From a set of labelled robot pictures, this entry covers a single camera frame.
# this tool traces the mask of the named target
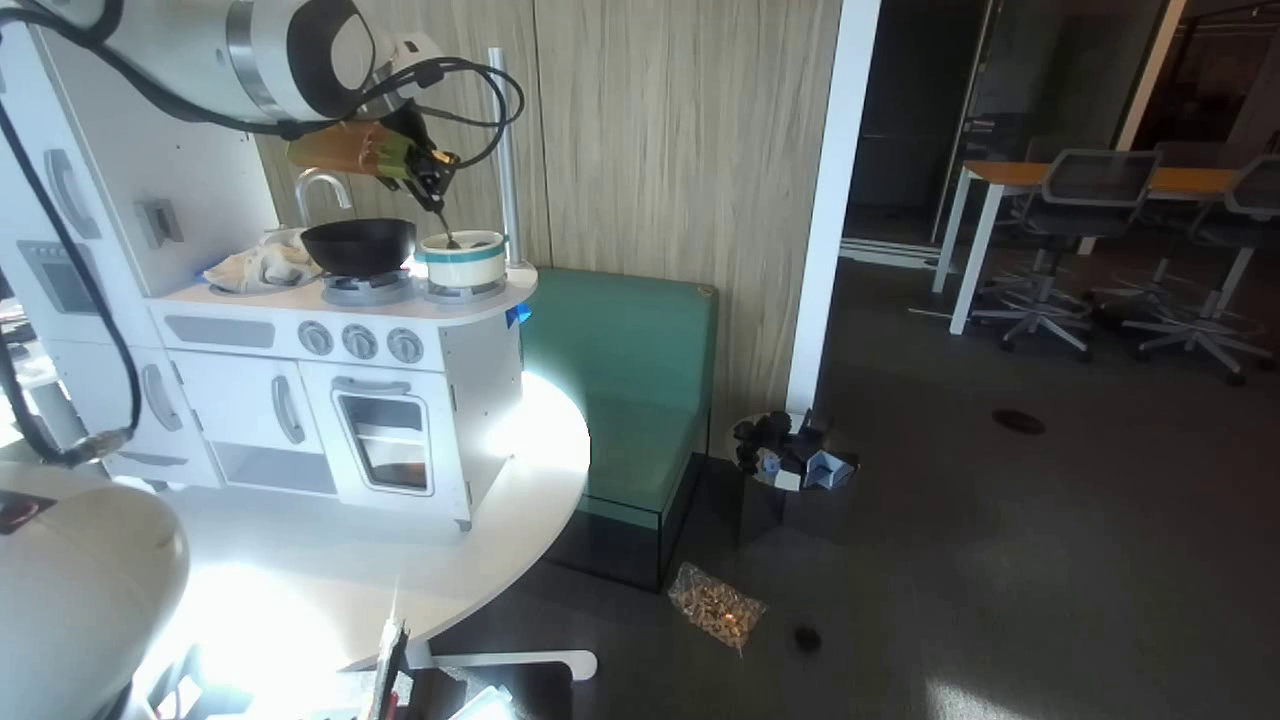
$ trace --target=green cushion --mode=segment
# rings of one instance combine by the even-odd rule
[[[715,290],[539,268],[523,364],[575,394],[586,417],[584,512],[658,527],[709,428]]]
[[[715,294],[700,283],[545,268],[523,353],[581,401],[705,406]]]
[[[705,421],[685,406],[596,401],[586,406],[590,477],[584,509],[637,527],[658,527],[681,496]]]

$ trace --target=stove knob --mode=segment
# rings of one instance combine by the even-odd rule
[[[328,353],[333,353],[333,336],[328,336],[328,328],[316,325],[316,319],[305,319],[305,325],[294,328],[294,340],[298,340],[311,354],[328,354]]]
[[[355,361],[370,361],[370,354],[377,354],[377,336],[370,336],[365,325],[348,325],[348,328],[342,328],[342,348],[348,348]]]
[[[422,361],[422,340],[412,336],[412,328],[397,328],[387,336],[387,353],[398,361],[398,364],[416,364]]]

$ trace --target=wire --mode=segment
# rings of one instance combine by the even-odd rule
[[[335,118],[253,125],[253,118],[240,118],[240,114],[222,114],[222,110],[198,106],[198,104],[167,92],[167,88],[157,82],[152,77],[134,73],[115,48],[107,48],[104,35],[99,35],[99,27],[104,27],[107,20],[95,20],[95,25],[84,30],[84,27],[68,25],[68,20],[58,20],[58,14],[53,14],[53,13],[39,9],[39,3],[0,9],[0,25],[13,25],[13,20],[49,27],[49,30],[55,30],[55,35],[64,35],[68,43],[99,57],[99,61],[104,61],[107,66],[115,66],[149,104],[157,104],[159,110],[167,110],[167,114],[177,114],[177,118],[218,125],[218,129],[233,129],[233,130],[285,137],[285,140],[294,140],[294,137],[305,137],[305,130],[316,130],[316,129],[335,125]],[[497,97],[500,106],[506,106],[506,104],[505,104],[505,92],[500,92],[500,82],[506,82],[512,97],[516,97],[516,110],[500,110],[500,118],[473,118],[473,114],[457,114],[457,110],[445,110],[445,106],[422,106],[422,114],[439,114],[439,118],[473,125],[473,129],[497,129],[497,140],[500,140],[500,130],[505,130],[506,125],[520,118],[520,110],[523,110],[523,88],[516,82],[516,77],[506,77],[506,73],[500,73],[500,66],[486,66],[486,63],[473,63],[473,61],[464,61],[464,57],[433,57],[433,61],[418,61],[418,63],[398,66],[397,77],[387,77],[387,81],[370,82],[367,92],[358,92],[358,97],[353,100],[353,106],[339,110],[339,118],[355,114],[365,104],[370,104],[370,100],[378,100],[378,97],[387,97],[387,92],[397,92],[397,88],[404,88],[404,82],[429,88],[429,82],[445,81],[448,73],[477,73],[477,77],[491,88],[491,97]],[[464,158],[464,167],[469,167],[469,164],[481,164],[481,158],[497,147],[497,140],[486,140],[481,154]]]
[[[49,187],[42,187],[42,179],[39,179],[27,147],[22,147],[22,140],[15,137],[13,114],[8,114],[4,104],[0,104],[0,130],[4,130],[8,147],[13,147],[15,167],[22,171],[27,187],[37,190],[37,200],[39,200],[39,208],[42,208],[55,241],[64,245],[74,275],[84,280],[84,290],[87,290],[95,314],[104,319],[104,328],[107,328],[107,336],[111,336],[111,343],[115,343],[115,353],[118,353],[118,361],[122,361],[122,378],[129,378],[129,424],[122,424],[122,436],[132,436],[134,424],[138,424],[138,412],[144,412],[132,353],[129,353],[129,343],[122,343],[122,336],[118,336],[118,328],[115,328],[115,314],[111,314],[111,309],[107,309],[95,275],[87,271],[78,249],[70,245],[70,231],[68,231],[64,214],[55,213],[55,203],[53,203],[53,194],[49,194]],[[64,464],[87,461],[78,446],[55,452],[55,461],[64,461]]]
[[[22,439],[30,443],[30,452],[42,461],[42,464],[55,464],[58,452],[53,446],[53,439],[42,436],[42,428],[37,424],[30,406],[27,406],[27,394],[22,394],[22,385],[15,378],[15,361],[8,353],[8,332],[0,332],[0,385],[4,385],[4,394],[8,394],[8,406],[13,406],[13,421],[15,428],[22,433]]]
[[[104,0],[104,13],[93,20],[87,35],[107,39],[122,20],[122,0]]]

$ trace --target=wall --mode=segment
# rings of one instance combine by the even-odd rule
[[[537,265],[721,286],[721,452],[741,417],[782,403],[841,0],[358,9],[377,27],[422,27],[445,50],[506,50],[532,100],[512,147]],[[477,104],[469,88],[433,97]],[[290,219],[285,147],[265,144],[265,158]],[[434,229],[377,185],[358,185],[355,203]],[[457,179],[448,214],[457,229],[497,222],[486,167]]]

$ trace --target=black pot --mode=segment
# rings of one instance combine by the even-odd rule
[[[305,229],[305,249],[328,275],[377,280],[398,271],[412,231],[404,219],[339,219]]]

